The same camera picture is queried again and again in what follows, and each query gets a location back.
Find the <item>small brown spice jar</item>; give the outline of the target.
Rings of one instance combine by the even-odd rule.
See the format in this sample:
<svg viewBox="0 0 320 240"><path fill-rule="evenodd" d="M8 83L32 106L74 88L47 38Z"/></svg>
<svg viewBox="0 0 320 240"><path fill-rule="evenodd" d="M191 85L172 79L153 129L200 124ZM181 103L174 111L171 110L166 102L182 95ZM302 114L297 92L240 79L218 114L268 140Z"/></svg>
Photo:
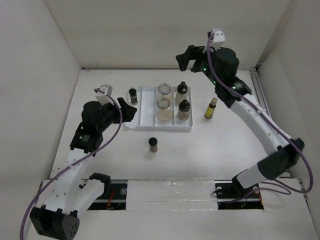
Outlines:
<svg viewBox="0 0 320 240"><path fill-rule="evenodd" d="M157 138L151 137L151 138L148 140L148 144L149 144L149 150L150 150L152 153L156 153L156 152L158 151L158 140L157 140Z"/></svg>

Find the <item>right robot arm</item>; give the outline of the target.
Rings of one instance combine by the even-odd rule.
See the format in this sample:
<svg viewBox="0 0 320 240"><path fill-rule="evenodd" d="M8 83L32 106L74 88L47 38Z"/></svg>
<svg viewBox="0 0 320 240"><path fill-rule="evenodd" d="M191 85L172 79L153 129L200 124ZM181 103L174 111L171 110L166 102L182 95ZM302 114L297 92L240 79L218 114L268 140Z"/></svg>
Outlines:
<svg viewBox="0 0 320 240"><path fill-rule="evenodd" d="M194 61L191 72L206 75L214 84L217 97L244 121L267 155L232 178L227 189L236 198L248 194L258 183L275 180L297 163L297 151L304 148L304 142L300 138L292 139L280 130L276 131L276 124L261 108L251 89L237 77L239 59L232 49L211 48L210 58L207 58L204 46L190 45L175 58L182 72L187 69L191 60Z"/></svg>

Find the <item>black-cap bottle tan powder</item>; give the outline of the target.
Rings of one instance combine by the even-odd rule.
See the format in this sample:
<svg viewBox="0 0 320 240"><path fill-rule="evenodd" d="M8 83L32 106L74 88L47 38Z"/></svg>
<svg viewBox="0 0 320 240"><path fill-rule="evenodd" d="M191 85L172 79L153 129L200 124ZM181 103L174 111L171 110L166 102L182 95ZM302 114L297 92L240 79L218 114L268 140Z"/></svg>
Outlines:
<svg viewBox="0 0 320 240"><path fill-rule="evenodd" d="M189 119L191 110L191 104L187 99L184 99L179 103L177 117L181 121L186 121Z"/></svg>

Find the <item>yellow bottle beige cap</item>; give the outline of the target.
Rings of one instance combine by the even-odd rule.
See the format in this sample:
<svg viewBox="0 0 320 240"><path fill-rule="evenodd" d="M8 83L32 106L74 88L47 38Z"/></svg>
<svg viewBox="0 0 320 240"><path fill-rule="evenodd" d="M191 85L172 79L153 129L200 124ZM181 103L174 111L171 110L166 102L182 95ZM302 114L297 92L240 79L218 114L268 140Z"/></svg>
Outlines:
<svg viewBox="0 0 320 240"><path fill-rule="evenodd" d="M204 113L204 116L207 118L207 119L211 119L213 117L213 114L215 112L215 109L216 109L216 106L217 106L217 102L218 102L218 99L216 97L213 97Z"/></svg>

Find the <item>black-cap bottle white powder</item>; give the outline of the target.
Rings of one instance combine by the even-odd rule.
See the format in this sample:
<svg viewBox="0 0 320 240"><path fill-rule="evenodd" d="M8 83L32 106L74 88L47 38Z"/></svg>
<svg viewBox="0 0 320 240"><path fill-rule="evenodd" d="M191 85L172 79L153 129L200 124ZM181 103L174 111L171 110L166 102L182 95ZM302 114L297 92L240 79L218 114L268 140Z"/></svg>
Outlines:
<svg viewBox="0 0 320 240"><path fill-rule="evenodd" d="M187 99L189 87L185 81L182 81L176 88L175 101L179 104Z"/></svg>

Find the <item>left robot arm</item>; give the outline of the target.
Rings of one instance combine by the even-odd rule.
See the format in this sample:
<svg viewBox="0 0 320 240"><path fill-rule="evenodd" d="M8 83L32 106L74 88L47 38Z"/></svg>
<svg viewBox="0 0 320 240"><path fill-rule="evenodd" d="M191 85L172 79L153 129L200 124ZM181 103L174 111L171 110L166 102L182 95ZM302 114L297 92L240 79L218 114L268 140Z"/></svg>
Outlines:
<svg viewBox="0 0 320 240"><path fill-rule="evenodd" d="M117 101L108 99L106 103L89 101L83 106L65 169L50 180L54 187L42 206L35 206L30 212L30 220L39 235L73 240L80 227L80 216L98 197L104 199L111 194L110 176L93 173L85 185L81 185L82 177L96 153L105 147L103 132L112 124L131 122L136 112L122 97Z"/></svg>

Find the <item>small black-lid spice jar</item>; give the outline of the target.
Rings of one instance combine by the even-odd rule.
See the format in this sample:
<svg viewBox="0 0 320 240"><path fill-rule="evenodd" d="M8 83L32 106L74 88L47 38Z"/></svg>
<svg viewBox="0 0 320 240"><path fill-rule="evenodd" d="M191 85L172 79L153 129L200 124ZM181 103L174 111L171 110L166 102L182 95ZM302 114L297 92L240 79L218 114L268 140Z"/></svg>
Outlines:
<svg viewBox="0 0 320 240"><path fill-rule="evenodd" d="M135 88L130 88L128 93L130 97L130 102L133 105L136 105L138 103L137 90Z"/></svg>

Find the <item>round glass jar silver lid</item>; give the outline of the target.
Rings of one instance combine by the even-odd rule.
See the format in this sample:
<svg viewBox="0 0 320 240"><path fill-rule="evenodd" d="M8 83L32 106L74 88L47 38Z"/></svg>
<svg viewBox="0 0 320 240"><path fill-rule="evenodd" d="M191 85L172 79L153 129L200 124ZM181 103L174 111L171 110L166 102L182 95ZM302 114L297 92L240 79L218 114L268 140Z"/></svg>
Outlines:
<svg viewBox="0 0 320 240"><path fill-rule="evenodd" d="M162 83L157 87L157 98L168 99L170 102L173 100L172 87L168 83Z"/></svg>

